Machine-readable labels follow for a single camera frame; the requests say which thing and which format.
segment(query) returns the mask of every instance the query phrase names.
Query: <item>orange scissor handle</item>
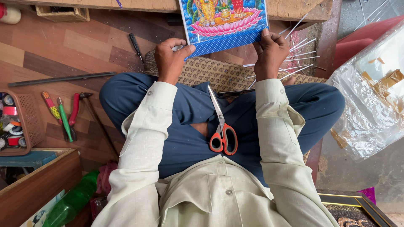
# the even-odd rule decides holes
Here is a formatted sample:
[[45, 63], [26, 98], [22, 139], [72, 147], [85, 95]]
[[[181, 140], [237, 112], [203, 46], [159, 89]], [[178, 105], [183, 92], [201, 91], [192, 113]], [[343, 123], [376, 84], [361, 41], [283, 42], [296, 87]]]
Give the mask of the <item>orange scissor handle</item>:
[[220, 134], [218, 132], [215, 132], [213, 134], [209, 142], [209, 147], [214, 152], [223, 151], [222, 138], [220, 137]]
[[[234, 129], [225, 123], [223, 126], [223, 150], [227, 155], [234, 155], [237, 151], [238, 141]], [[229, 144], [234, 144], [233, 149], [229, 151]]]

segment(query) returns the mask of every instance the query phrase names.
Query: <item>shirt cuff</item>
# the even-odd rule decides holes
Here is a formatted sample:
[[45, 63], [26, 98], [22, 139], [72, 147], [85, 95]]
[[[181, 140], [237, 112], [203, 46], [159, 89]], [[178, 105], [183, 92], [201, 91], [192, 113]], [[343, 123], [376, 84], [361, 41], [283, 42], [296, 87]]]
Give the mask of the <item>shirt cuff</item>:
[[176, 86], [166, 82], [156, 81], [147, 90], [141, 104], [172, 111], [176, 93]]
[[285, 87], [279, 79], [266, 79], [255, 83], [256, 105], [289, 102]]

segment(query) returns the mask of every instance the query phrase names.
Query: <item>pliers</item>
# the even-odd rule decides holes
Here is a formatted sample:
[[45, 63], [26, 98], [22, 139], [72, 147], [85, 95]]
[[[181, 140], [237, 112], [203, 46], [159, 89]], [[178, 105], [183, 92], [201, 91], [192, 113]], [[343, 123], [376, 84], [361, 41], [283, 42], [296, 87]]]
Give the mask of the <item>pliers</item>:
[[[62, 118], [60, 116], [60, 112], [56, 109], [51, 97], [49, 96], [49, 94], [46, 91], [44, 91], [44, 92], [42, 92], [42, 97], [44, 98], [44, 100], [46, 102], [46, 105], [48, 106], [50, 112], [58, 120], [59, 124], [61, 124], [61, 126], [63, 126], [63, 122], [62, 122]], [[77, 117], [77, 113], [78, 113], [79, 97], [80, 97], [79, 93], [74, 94], [73, 111], [72, 111], [72, 113], [70, 115], [70, 118], [69, 118], [70, 134], [71, 134], [71, 137], [72, 137], [73, 141], [77, 141], [77, 132], [74, 129], [74, 124], [76, 123], [76, 117]], [[64, 137], [65, 141], [69, 141], [69, 137], [67, 136], [67, 132], [63, 127], [62, 127], [62, 131], [63, 131], [63, 137]]]

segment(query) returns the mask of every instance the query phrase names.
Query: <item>laminate floor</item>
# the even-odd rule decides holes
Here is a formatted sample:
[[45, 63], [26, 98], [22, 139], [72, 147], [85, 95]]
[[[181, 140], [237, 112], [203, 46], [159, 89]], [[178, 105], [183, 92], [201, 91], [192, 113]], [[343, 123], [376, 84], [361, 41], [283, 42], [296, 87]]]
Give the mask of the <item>laminate floor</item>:
[[[115, 129], [99, 102], [99, 91], [110, 77], [12, 88], [8, 88], [7, 84], [105, 71], [143, 72], [143, 65], [128, 39], [129, 33], [135, 34], [143, 54], [167, 38], [185, 38], [183, 27], [168, 26], [166, 14], [162, 13], [90, 9], [90, 18], [85, 23], [54, 23], [23, 11], [18, 24], [0, 23], [0, 91], [10, 89], [16, 93], [34, 94], [46, 129], [44, 141], [35, 147], [77, 148], [80, 151], [82, 170], [85, 172], [97, 169], [113, 159], [100, 130], [86, 106], [80, 102], [75, 124], [78, 141], [64, 141], [62, 128], [51, 115], [41, 92], [47, 91], [54, 103], [61, 97], [68, 115], [72, 111], [75, 92], [94, 93], [90, 100], [119, 151], [124, 138]], [[271, 23], [271, 30], [280, 32], [287, 26], [274, 21]], [[256, 54], [250, 44], [208, 57], [248, 64], [255, 61]]]

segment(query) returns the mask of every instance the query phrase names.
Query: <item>black screwdriver handle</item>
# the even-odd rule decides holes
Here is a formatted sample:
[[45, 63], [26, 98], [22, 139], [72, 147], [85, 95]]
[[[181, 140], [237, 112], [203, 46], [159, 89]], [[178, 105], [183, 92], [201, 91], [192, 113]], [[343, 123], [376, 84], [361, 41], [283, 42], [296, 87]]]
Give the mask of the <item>black screwdriver handle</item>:
[[137, 55], [138, 56], [142, 56], [142, 53], [140, 52], [139, 46], [137, 45], [136, 39], [135, 39], [135, 35], [133, 33], [129, 34], [129, 38], [132, 41], [133, 47], [135, 48]]

